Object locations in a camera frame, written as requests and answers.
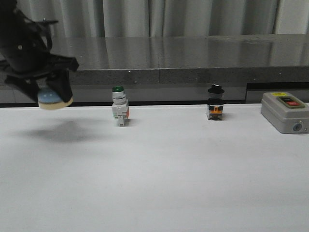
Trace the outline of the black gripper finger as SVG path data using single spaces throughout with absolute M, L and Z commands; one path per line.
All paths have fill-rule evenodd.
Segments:
M 19 90 L 34 102 L 38 102 L 38 92 L 40 90 L 35 80 L 25 80 L 13 76 L 7 76 L 4 83 L 16 90 Z
M 53 71 L 47 77 L 46 84 L 58 94 L 63 102 L 69 102 L 73 97 L 68 70 Z

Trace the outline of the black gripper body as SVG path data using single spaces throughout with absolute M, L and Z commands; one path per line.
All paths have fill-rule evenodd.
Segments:
M 38 77 L 57 70 L 76 71 L 74 57 L 50 53 L 49 25 L 57 20 L 32 21 L 18 9 L 17 1 L 0 2 L 0 70 L 18 78 Z

